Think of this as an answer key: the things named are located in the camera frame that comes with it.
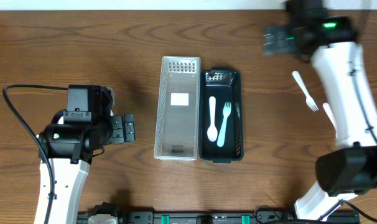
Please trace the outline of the white plastic fork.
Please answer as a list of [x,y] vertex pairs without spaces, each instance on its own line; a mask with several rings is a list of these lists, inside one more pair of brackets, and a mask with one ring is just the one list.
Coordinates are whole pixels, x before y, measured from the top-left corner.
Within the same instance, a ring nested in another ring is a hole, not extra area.
[[299,85],[300,89],[302,90],[302,92],[304,93],[305,95],[305,102],[307,104],[307,106],[312,110],[312,111],[318,111],[319,108],[318,106],[316,105],[314,99],[310,96],[304,82],[303,82],[303,79],[301,78],[301,75],[298,71],[293,71],[292,72],[292,76],[294,78],[294,80],[297,82],[297,84]]
[[332,109],[331,109],[330,105],[327,102],[325,102],[325,103],[323,103],[322,106],[323,106],[323,109],[324,109],[325,113],[327,114],[329,120],[331,121],[334,129],[335,129],[335,134],[337,134],[337,123],[335,121],[335,117],[332,113]]

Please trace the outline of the pale pink plastic fork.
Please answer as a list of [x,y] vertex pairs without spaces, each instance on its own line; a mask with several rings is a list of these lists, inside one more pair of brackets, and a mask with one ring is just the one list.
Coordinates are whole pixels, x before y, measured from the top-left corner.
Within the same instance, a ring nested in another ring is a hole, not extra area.
[[210,125],[207,129],[207,136],[209,141],[215,142],[218,137],[218,130],[215,126],[216,98],[214,96],[209,97],[208,105],[210,112]]

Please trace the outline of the mint green plastic fork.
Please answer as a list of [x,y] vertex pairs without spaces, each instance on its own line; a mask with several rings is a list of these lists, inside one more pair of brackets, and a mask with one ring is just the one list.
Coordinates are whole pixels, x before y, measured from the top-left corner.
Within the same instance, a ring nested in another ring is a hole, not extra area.
[[225,144],[226,125],[227,125],[227,120],[230,114],[231,114],[231,102],[227,101],[223,107],[223,121],[221,124],[220,133],[217,139],[218,147],[223,147]]

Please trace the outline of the dark green plastic basket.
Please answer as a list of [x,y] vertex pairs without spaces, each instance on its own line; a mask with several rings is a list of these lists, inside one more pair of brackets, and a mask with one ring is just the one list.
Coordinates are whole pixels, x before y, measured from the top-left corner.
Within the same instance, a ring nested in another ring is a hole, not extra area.
[[[219,147],[211,142],[207,129],[211,117],[221,133],[223,107],[231,105],[231,113],[226,119],[225,141]],[[240,161],[244,156],[243,115],[241,104],[241,79],[237,71],[213,67],[204,70],[200,80],[200,118],[199,118],[199,155],[200,158],[214,163]]]

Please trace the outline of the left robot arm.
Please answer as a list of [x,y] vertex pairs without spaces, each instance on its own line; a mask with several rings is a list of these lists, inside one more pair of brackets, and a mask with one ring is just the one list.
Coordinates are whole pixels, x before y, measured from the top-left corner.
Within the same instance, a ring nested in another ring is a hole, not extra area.
[[35,223],[76,223],[95,150],[135,141],[133,114],[115,115],[114,91],[70,85],[67,107],[39,134],[40,195]]

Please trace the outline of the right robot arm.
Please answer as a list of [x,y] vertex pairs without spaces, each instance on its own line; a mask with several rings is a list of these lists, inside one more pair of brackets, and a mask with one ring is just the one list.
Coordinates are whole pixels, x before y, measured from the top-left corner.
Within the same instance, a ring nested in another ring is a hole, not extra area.
[[377,188],[377,109],[366,77],[360,33],[322,1],[288,0],[289,22],[265,34],[267,54],[292,54],[317,72],[335,122],[335,151],[315,164],[316,183],[276,223],[328,223],[351,199]]

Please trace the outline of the clear perforated plastic basket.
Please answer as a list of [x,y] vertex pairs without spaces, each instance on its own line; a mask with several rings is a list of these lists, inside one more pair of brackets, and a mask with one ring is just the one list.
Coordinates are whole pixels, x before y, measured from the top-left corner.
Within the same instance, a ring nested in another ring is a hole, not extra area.
[[161,63],[154,157],[194,161],[198,152],[199,57],[164,56]]

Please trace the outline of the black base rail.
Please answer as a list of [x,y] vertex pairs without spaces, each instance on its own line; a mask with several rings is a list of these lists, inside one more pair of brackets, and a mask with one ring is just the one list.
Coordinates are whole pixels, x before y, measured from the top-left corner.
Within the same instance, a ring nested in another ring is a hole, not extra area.
[[253,212],[156,212],[140,210],[123,210],[121,207],[102,203],[85,213],[79,213],[77,223],[121,223],[121,224],[258,224],[290,223],[296,219],[292,210],[272,207],[259,207]]

